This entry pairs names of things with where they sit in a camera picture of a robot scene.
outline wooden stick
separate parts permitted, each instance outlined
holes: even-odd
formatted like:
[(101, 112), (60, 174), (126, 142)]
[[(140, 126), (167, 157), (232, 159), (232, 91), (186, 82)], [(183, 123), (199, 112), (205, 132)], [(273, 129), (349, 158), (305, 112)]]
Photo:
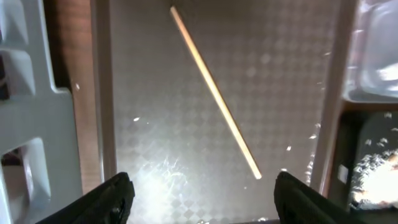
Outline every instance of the wooden stick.
[(188, 33), (187, 28), (184, 26), (184, 23), (182, 22), (181, 17), (177, 12), (177, 9), (174, 6), (172, 6), (170, 11), (171, 11), (171, 14), (172, 14), (178, 28), (180, 29), (182, 37), (184, 38), (184, 41), (187, 44), (187, 47), (191, 51), (193, 59), (197, 63), (198, 68), (201, 71), (203, 78), (205, 79), (211, 93), (213, 94), (213, 97), (216, 100), (218, 107), (220, 108), (226, 122), (228, 123), (228, 126), (229, 126), (230, 130), (232, 131), (236, 142), (238, 143), (239, 147), (241, 148), (244, 157), (246, 158), (251, 170), (253, 171), (254, 177), (256, 179), (261, 179), (262, 175), (260, 173), (260, 170), (259, 170), (256, 162), (254, 161), (253, 156), (250, 153), (248, 146), (244, 142), (242, 134), (240, 133), (240, 131), (231, 115), (231, 112), (229, 112), (229, 109), (228, 109), (227, 105), (225, 104), (223, 97), (221, 96), (221, 93), (216, 86), (216, 83), (214, 82), (213, 78), (211, 77), (211, 73), (210, 73), (209, 69), (207, 68), (205, 62), (203, 61), (202, 57), (199, 54), (198, 49), (196, 48), (195, 44), (193, 43), (193, 40), (192, 40), (190, 34)]

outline clear plastic container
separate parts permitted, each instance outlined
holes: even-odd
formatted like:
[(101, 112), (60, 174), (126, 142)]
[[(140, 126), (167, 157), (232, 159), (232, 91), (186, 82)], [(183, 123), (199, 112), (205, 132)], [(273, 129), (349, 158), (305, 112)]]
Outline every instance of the clear plastic container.
[(398, 102), (398, 0), (363, 0), (346, 69), (343, 97)]

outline wooden dowel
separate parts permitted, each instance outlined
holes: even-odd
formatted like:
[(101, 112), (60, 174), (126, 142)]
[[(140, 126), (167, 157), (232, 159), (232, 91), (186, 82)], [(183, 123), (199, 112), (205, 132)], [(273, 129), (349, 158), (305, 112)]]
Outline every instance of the wooden dowel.
[(209, 69), (207, 68), (205, 62), (203, 61), (201, 55), (199, 54), (198, 49), (196, 48), (195, 44), (193, 43), (193, 40), (190, 36), (190, 34), (188, 33), (187, 28), (185, 27), (184, 23), (181, 20), (180, 15), (177, 12), (177, 9), (172, 6), (171, 9), (171, 14), (175, 20), (175, 23), (178, 26), (178, 29), (180, 30), (182, 37), (185, 41), (185, 43), (187, 44), (187, 47), (189, 48), (189, 51), (192, 54), (193, 59), (195, 60), (195, 62), (198, 65), (198, 68), (203, 76), (203, 78), (206, 81), (206, 84), (208, 85), (211, 94), (213, 94), (214, 99), (217, 102), (218, 107), (220, 108), (226, 122), (228, 123), (228, 126), (230, 128), (230, 130), (232, 131), (232, 134), (235, 137), (236, 142), (238, 143), (239, 147), (242, 150), (242, 153), (244, 155), (244, 157), (246, 158), (246, 161), (249, 164), (249, 167), (251, 168), (254, 177), (256, 179), (261, 179), (262, 175), (260, 173), (260, 170), (256, 164), (256, 162), (253, 159), (252, 154), (250, 153), (250, 150), (248, 148), (248, 146), (246, 145), (241, 132), (239, 131), (232, 115), (231, 112), (229, 112), (228, 107), (226, 106), (223, 97), (221, 96), (220, 91), (218, 90), (216, 83), (214, 82), (211, 73), (209, 71)]

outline gray textured surface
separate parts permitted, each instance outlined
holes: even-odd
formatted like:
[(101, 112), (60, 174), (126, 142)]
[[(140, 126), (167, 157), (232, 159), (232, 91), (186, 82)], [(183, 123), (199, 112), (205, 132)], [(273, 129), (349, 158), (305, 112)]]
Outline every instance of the gray textured surface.
[(131, 223), (277, 217), (279, 171), (308, 178), (337, 4), (176, 2), (259, 164), (263, 178), (256, 180), (169, 5), (111, 2), (118, 170), (129, 173), (137, 193)]

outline textured mat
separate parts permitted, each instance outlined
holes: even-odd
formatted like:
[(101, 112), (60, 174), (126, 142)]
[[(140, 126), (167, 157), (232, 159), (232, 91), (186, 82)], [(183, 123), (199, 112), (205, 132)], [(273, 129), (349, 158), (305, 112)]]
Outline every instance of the textured mat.
[(339, 1), (177, 1), (263, 178), (256, 180), (165, 1), (112, 1), (118, 170), (131, 223), (277, 218), (281, 169), (308, 182)]

